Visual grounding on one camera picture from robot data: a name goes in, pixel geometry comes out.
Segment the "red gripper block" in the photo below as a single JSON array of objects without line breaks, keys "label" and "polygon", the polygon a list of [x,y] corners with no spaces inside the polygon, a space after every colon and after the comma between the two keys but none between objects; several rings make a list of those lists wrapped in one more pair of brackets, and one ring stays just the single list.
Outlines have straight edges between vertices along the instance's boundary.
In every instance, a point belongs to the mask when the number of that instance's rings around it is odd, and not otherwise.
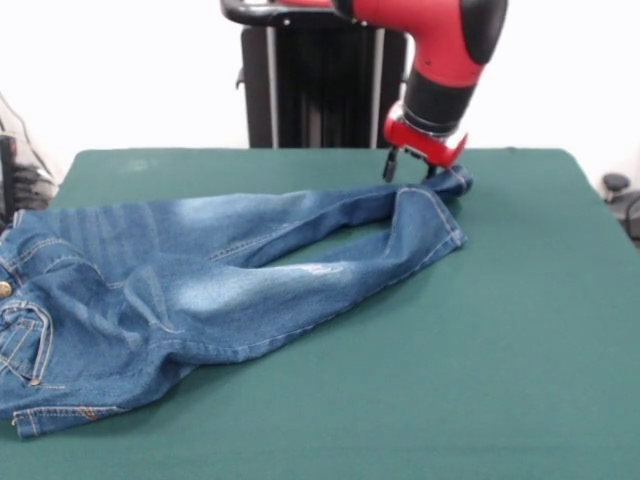
[{"label": "red gripper block", "polygon": [[403,103],[395,102],[390,108],[383,128],[384,138],[390,144],[382,178],[392,181],[397,169],[397,155],[405,151],[427,164],[425,180],[433,178],[440,170],[451,168],[466,147],[467,132],[435,134],[409,124]]}]

